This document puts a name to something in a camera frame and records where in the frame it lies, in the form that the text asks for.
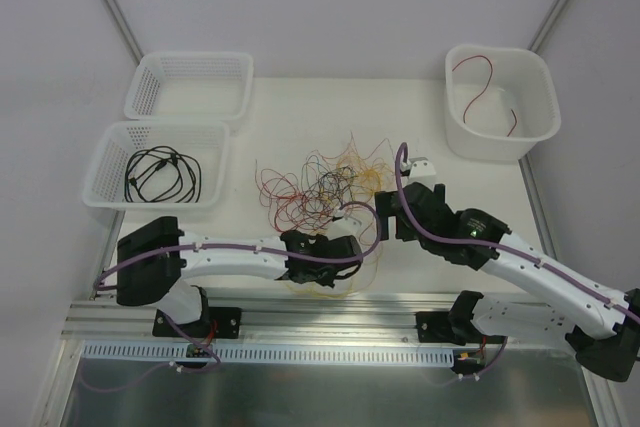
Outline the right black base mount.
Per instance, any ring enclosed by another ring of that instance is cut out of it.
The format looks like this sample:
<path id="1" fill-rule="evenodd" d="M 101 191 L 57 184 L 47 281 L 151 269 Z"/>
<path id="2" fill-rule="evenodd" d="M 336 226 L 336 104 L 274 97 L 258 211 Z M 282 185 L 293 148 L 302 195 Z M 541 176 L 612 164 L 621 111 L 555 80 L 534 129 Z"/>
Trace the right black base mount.
<path id="1" fill-rule="evenodd" d="M 480 334 L 462 334 L 456 332 L 448 320 L 445 311 L 420 311 L 415 314 L 416 331 L 420 343 L 449 343 L 465 346 L 469 343 L 481 344 Z"/>

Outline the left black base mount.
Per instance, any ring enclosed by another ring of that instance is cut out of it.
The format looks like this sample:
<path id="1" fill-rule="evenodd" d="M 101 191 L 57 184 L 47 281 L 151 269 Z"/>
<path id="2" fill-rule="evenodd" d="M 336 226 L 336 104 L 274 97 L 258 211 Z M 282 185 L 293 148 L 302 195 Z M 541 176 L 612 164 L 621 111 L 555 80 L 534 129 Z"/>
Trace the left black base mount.
<path id="1" fill-rule="evenodd" d="M 239 307 L 205 307 L 199 320 L 177 326 L 189 337 L 204 339 L 213 334 L 213 339 L 237 339 L 242 320 Z M 170 326 L 166 316 L 156 311 L 152 336 L 156 338 L 177 338 L 179 334 Z"/>

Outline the white perforated basket near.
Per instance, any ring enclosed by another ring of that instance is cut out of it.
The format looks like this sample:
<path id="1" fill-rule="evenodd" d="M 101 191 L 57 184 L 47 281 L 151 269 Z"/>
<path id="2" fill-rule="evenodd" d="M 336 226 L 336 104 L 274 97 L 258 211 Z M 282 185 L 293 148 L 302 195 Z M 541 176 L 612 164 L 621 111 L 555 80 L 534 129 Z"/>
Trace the white perforated basket near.
<path id="1" fill-rule="evenodd" d="M 230 129 L 206 120 L 126 121 L 100 139 L 85 205 L 117 210 L 210 208 L 224 185 Z"/>

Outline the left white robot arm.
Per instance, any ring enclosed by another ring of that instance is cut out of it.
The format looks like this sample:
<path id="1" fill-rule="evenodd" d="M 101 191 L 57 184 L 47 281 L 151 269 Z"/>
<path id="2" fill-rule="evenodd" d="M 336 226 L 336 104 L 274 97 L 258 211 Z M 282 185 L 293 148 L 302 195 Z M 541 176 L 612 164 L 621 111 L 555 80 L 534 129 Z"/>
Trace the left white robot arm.
<path id="1" fill-rule="evenodd" d="M 211 308 L 205 290 L 192 279 L 245 276 L 334 287 L 362 265 L 355 258 L 362 253 L 356 238 L 360 227 L 360 221 L 346 216 L 333 219 L 324 234 L 290 230 L 276 237 L 225 240 L 186 232 L 176 217 L 162 216 L 118 241 L 119 263 L 153 254 L 117 272 L 116 302 L 153 307 L 155 337 L 176 337 L 171 327 L 176 324 L 191 337 L 235 339 L 238 329 L 229 322 L 240 319 L 240 310 Z"/>

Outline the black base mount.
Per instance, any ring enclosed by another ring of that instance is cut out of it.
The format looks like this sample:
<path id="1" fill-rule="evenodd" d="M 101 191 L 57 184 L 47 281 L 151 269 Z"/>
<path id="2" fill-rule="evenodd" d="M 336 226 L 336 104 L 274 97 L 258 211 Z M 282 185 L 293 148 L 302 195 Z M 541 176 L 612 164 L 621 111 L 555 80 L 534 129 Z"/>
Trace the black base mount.
<path id="1" fill-rule="evenodd" d="M 205 307 L 199 320 L 177 326 L 189 337 L 204 339 L 213 334 L 213 339 L 237 339 L 242 320 L 239 307 Z M 170 326 L 166 316 L 156 311 L 152 336 L 156 338 L 177 338 L 179 334 Z"/>
<path id="2" fill-rule="evenodd" d="M 420 343 L 449 343 L 465 346 L 469 343 L 481 344 L 480 334 L 462 334 L 456 332 L 448 320 L 445 311 L 420 311 L 415 314 L 416 331 Z"/>

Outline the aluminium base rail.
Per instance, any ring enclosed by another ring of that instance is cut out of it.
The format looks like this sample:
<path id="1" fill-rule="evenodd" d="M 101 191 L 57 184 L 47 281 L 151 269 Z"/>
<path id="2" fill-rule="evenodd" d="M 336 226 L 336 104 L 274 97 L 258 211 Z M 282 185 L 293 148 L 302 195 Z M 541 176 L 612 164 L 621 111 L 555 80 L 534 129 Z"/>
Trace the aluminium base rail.
<path id="1" fill-rule="evenodd" d="M 312 297 L 284 288 L 207 290 L 215 307 L 242 310 L 239 339 L 246 343 L 400 346 L 417 342 L 415 314 L 447 311 L 452 293 L 371 293 Z M 122 307 L 110 296 L 76 300 L 63 324 L 64 340 L 151 341 L 151 307 Z"/>

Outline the white perforated basket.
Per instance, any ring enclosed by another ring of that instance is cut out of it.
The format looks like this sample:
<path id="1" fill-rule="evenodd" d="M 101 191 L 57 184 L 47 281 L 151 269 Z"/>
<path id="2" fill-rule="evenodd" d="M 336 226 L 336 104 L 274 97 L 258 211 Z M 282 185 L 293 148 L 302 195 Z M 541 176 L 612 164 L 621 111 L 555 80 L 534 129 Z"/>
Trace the white perforated basket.
<path id="1" fill-rule="evenodd" d="M 254 59 L 247 53 L 152 52 L 135 70 L 124 115 L 204 117 L 237 125 L 249 109 L 253 78 Z"/>
<path id="2" fill-rule="evenodd" d="M 117 210 L 210 208 L 224 185 L 230 129 L 206 120 L 126 121 L 100 139 L 85 205 Z"/>

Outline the white solid tub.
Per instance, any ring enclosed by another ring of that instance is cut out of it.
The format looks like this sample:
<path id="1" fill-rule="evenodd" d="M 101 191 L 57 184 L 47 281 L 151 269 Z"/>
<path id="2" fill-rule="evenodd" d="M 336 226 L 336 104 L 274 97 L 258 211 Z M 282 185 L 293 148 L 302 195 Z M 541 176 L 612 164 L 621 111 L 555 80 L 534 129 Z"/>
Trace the white solid tub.
<path id="1" fill-rule="evenodd" d="M 446 139 L 463 158 L 516 162 L 560 130 L 551 73 L 529 50 L 457 45 L 444 74 Z"/>

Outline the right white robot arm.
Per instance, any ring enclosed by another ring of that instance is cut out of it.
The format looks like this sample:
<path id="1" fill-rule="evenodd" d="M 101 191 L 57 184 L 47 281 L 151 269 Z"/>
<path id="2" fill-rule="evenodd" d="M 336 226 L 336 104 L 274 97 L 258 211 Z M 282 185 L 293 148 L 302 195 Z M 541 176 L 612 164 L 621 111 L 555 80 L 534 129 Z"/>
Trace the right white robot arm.
<path id="1" fill-rule="evenodd" d="M 427 335 L 457 345 L 484 338 L 543 343 L 602 378 L 629 379 L 639 360 L 638 290 L 589 280 L 482 210 L 453 211 L 441 184 L 411 183 L 375 194 L 374 202 L 383 222 L 395 221 L 396 239 L 416 241 L 453 265 L 502 279 L 538 300 L 516 304 L 464 290 L 447 313 L 428 317 Z"/>

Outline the white perforated basket far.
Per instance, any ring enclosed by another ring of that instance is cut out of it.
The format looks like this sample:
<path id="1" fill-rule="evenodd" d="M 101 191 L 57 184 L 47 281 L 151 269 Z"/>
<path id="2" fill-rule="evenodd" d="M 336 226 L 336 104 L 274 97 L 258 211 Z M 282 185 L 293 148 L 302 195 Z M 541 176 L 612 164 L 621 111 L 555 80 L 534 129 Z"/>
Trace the white perforated basket far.
<path id="1" fill-rule="evenodd" d="M 254 59 L 247 53 L 152 52 L 135 70 L 124 115 L 204 117 L 237 125 L 249 109 L 253 78 Z"/>

